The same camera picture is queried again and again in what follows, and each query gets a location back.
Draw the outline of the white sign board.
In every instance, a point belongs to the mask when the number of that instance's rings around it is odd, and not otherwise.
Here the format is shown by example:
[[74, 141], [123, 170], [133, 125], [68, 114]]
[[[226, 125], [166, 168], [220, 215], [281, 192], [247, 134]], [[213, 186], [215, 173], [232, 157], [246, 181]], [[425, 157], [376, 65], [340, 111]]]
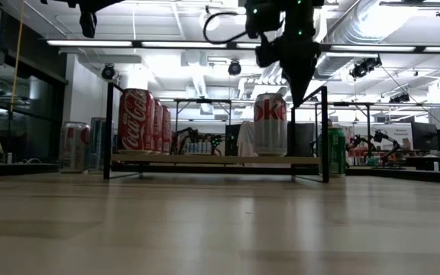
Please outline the white sign board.
[[413, 149], [413, 134], [411, 124], [371, 125], [371, 134], [375, 135], [376, 131], [380, 131], [389, 138], [397, 141], [402, 149]]

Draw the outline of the linear ceiling light fixture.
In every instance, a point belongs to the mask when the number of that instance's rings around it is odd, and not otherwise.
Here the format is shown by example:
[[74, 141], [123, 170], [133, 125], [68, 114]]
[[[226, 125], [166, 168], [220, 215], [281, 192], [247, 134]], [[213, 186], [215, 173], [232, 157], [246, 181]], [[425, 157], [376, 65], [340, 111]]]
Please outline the linear ceiling light fixture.
[[[171, 40], [47, 40], [55, 47], [88, 48], [150, 48], [150, 49], [214, 49], [214, 50], [254, 50], [260, 43], [229, 42], [214, 45], [203, 41]], [[440, 54], [440, 45], [393, 45], [393, 44], [320, 44], [322, 52], [333, 53], [402, 53]]]

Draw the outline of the silver Diet Coke can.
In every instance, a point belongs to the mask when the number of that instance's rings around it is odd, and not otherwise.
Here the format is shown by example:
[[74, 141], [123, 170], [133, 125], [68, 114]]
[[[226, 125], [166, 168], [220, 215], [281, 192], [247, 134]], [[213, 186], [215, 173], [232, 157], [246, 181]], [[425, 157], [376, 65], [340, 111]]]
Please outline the silver Diet Coke can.
[[60, 131], [59, 168], [61, 173], [83, 173], [88, 169], [90, 127], [68, 121]]
[[258, 156], [287, 154], [286, 102], [281, 94], [260, 94], [254, 103], [254, 149]]

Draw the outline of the neighbour station black frame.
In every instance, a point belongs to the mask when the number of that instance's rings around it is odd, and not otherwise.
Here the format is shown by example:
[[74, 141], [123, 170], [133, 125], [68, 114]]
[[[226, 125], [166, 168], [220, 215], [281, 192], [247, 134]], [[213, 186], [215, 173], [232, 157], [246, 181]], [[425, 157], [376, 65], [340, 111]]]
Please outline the neighbour station black frame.
[[192, 142], [196, 143], [198, 141], [204, 141], [205, 138], [210, 138], [211, 135], [207, 134], [206, 136], [201, 135], [197, 130], [194, 130], [192, 128], [185, 128], [181, 131], [178, 130], [178, 122], [179, 122], [179, 114], [180, 112], [186, 108], [190, 103], [196, 103], [196, 104], [208, 104], [208, 105], [214, 105], [218, 104], [220, 107], [224, 109], [224, 111], [228, 115], [228, 124], [231, 125], [231, 106], [232, 101], [230, 99], [206, 99], [204, 97], [197, 98], [197, 99], [174, 99], [174, 102], [176, 103], [176, 114], [175, 114], [175, 131], [174, 131], [174, 137], [172, 140], [172, 146], [170, 153], [172, 155], [181, 154], [183, 151], [183, 146], [186, 144], [186, 141], [180, 137], [180, 134], [183, 132], [186, 132], [190, 138], [192, 138]]
[[369, 102], [328, 102], [323, 105], [321, 102], [314, 104], [315, 119], [318, 123], [323, 118], [329, 118], [336, 124], [342, 125], [369, 125], [371, 117], [371, 106]]

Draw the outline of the dark grey partition panel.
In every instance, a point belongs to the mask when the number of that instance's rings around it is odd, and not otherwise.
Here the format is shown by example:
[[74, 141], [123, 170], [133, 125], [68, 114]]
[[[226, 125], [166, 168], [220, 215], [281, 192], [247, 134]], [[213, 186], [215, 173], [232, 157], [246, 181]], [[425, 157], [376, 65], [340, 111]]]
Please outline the dark grey partition panel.
[[315, 144], [315, 125], [295, 123], [287, 126], [287, 155], [289, 157], [312, 157]]

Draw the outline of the red Coca-Cola can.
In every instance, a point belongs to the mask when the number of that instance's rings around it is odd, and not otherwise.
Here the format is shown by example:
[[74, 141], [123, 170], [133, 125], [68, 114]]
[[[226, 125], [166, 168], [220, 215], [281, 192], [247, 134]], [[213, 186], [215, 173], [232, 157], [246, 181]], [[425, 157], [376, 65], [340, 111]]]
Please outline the red Coca-Cola can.
[[118, 150], [150, 154], [154, 149], [154, 97], [144, 89], [125, 89], [120, 98]]
[[167, 106], [163, 107], [162, 121], [162, 154], [168, 155], [171, 148], [171, 111]]
[[154, 100], [153, 154], [162, 152], [163, 106], [158, 99]]

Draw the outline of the white cloth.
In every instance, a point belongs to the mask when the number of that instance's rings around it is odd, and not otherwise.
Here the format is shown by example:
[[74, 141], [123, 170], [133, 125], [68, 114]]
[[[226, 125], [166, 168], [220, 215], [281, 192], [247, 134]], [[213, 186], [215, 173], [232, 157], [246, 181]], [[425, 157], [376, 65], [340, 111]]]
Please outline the white cloth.
[[254, 123], [252, 121], [243, 121], [238, 132], [238, 156], [256, 157], [254, 145]]

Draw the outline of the wooden shelf black metal frame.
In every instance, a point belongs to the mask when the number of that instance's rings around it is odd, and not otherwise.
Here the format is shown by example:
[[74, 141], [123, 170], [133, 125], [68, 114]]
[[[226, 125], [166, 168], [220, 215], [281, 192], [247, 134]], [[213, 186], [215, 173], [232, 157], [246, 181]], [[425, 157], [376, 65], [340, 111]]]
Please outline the wooden shelf black metal frame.
[[[112, 103], [107, 102], [106, 116], [111, 115]], [[142, 154], [122, 154], [112, 152], [111, 139], [107, 138], [104, 153], [104, 171], [103, 178], [109, 180], [111, 178], [111, 166], [115, 161], [123, 164], [133, 163], [166, 163], [167, 166], [172, 166], [175, 163], [187, 163], [189, 166], [196, 164], [206, 164], [207, 166], [225, 166], [237, 165], [241, 167], [246, 163], [255, 164], [289, 164], [291, 168], [307, 165], [321, 164], [325, 169], [328, 165], [328, 155], [324, 153], [321, 157], [239, 157], [239, 156], [213, 156], [213, 155], [142, 155]]]

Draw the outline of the green soda can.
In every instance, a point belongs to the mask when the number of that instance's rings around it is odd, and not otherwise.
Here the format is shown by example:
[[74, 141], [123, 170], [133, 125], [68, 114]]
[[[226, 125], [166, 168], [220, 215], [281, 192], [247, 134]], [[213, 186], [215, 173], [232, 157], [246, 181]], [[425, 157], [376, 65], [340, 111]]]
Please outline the green soda can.
[[328, 148], [328, 172], [330, 176], [342, 177], [346, 174], [346, 139], [341, 128], [328, 129], [328, 144], [324, 144], [322, 136], [318, 138], [317, 156], [322, 156], [322, 149]]

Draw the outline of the blue-tab silver can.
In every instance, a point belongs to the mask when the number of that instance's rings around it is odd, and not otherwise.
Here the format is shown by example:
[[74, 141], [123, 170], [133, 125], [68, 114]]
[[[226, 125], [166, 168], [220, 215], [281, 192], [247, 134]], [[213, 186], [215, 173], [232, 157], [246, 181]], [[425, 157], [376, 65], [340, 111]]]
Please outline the blue-tab silver can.
[[91, 119], [91, 136], [89, 152], [89, 172], [98, 173], [104, 170], [106, 118]]

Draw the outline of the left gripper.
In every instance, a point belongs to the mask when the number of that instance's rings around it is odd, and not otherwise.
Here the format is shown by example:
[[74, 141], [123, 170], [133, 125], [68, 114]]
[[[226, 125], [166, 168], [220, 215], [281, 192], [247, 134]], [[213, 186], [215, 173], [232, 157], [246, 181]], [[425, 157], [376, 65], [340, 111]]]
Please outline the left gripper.
[[94, 38], [97, 25], [97, 17], [94, 12], [124, 0], [40, 0], [45, 5], [50, 1], [67, 3], [69, 8], [79, 7], [81, 11], [79, 24], [82, 28], [82, 35], [87, 38]]

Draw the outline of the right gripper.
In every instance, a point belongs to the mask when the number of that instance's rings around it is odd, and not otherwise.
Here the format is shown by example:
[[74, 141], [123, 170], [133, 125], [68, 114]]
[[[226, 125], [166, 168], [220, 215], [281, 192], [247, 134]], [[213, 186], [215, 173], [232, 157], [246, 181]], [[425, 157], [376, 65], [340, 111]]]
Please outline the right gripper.
[[[282, 0], [285, 12], [282, 45], [287, 50], [313, 47], [315, 36], [314, 11], [322, 6], [322, 0]], [[315, 72], [320, 52], [289, 52], [280, 59], [283, 77], [292, 94], [293, 105], [299, 107]]]

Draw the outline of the neighbour station drink cans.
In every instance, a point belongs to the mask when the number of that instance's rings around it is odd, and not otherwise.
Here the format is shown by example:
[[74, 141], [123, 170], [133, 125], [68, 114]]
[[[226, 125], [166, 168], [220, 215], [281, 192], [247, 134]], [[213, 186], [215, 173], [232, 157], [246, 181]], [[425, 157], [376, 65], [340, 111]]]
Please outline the neighbour station drink cans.
[[212, 153], [211, 144], [209, 142], [188, 143], [186, 147], [187, 154], [210, 155]]

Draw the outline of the black track spotlight cluster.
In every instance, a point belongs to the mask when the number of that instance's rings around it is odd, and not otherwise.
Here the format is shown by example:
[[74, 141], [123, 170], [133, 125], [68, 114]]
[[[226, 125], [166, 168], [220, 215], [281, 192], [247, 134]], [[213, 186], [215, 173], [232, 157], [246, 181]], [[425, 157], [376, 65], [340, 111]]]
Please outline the black track spotlight cluster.
[[349, 75], [353, 79], [360, 79], [365, 77], [368, 73], [374, 71], [375, 68], [382, 65], [379, 57], [366, 58], [361, 62], [355, 63], [354, 67], [349, 71]]
[[403, 92], [396, 95], [392, 95], [390, 97], [389, 103], [399, 104], [399, 103], [407, 103], [409, 101], [410, 101], [410, 95], [407, 92]]

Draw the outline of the black aluminium rig frame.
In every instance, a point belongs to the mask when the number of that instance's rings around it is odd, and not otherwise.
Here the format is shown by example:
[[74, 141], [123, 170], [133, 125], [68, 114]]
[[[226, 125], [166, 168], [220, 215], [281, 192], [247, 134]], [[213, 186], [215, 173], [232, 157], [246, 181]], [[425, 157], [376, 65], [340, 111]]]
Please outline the black aluminium rig frame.
[[[38, 173], [56, 173], [56, 164], [0, 164], [0, 176], [17, 176]], [[113, 173], [204, 173], [204, 174], [239, 174], [239, 175], [287, 175], [287, 176], [317, 176], [318, 167], [315, 165], [297, 166], [294, 168], [273, 167], [225, 167], [225, 166], [159, 166], [145, 164], [113, 164]], [[440, 183], [440, 172], [427, 170], [391, 170], [380, 168], [350, 169], [348, 176], [378, 176], [402, 180]]]

